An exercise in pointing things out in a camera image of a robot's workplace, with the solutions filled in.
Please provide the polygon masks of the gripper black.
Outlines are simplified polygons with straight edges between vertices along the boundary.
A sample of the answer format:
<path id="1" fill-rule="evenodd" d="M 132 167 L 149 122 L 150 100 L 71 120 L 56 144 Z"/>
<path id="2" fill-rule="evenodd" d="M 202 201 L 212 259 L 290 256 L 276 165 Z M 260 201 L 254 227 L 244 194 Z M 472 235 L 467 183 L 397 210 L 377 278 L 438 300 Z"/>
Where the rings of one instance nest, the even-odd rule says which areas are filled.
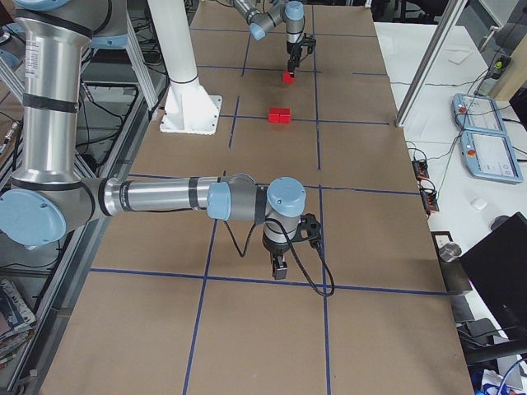
<path id="1" fill-rule="evenodd" d="M 297 56 L 301 56 L 302 54 L 302 43 L 292 43 L 287 41 L 287 53 L 290 55 L 287 60 L 287 72 L 291 73 L 291 77 L 294 77 L 296 69 L 298 68 L 299 58 Z"/>
<path id="2" fill-rule="evenodd" d="M 280 281 L 287 278 L 287 263 L 283 255 L 289 251 L 290 245 L 288 242 L 278 243 L 267 236 L 263 237 L 263 246 L 270 252 L 270 262 L 272 266 L 273 279 Z"/>

